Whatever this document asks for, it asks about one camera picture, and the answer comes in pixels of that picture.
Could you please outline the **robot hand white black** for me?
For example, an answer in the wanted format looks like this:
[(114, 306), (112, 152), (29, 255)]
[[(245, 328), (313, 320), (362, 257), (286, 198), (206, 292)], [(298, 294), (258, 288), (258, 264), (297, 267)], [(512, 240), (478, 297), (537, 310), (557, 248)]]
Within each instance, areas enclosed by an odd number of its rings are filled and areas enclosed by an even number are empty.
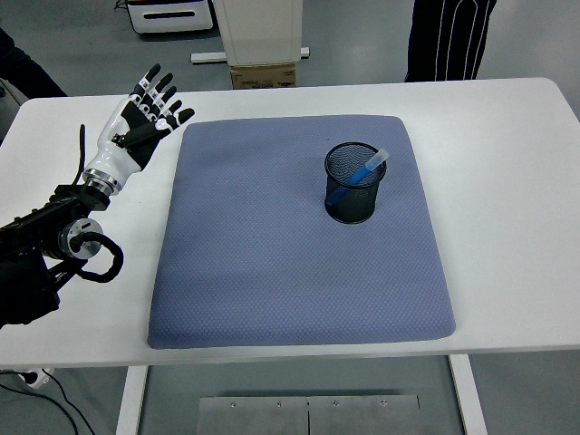
[(121, 99), (97, 139), (97, 154), (82, 174), (85, 182), (122, 190), (131, 175), (149, 164), (159, 143), (193, 117), (195, 111), (183, 109), (174, 98), (173, 75), (159, 78), (160, 70), (154, 64)]

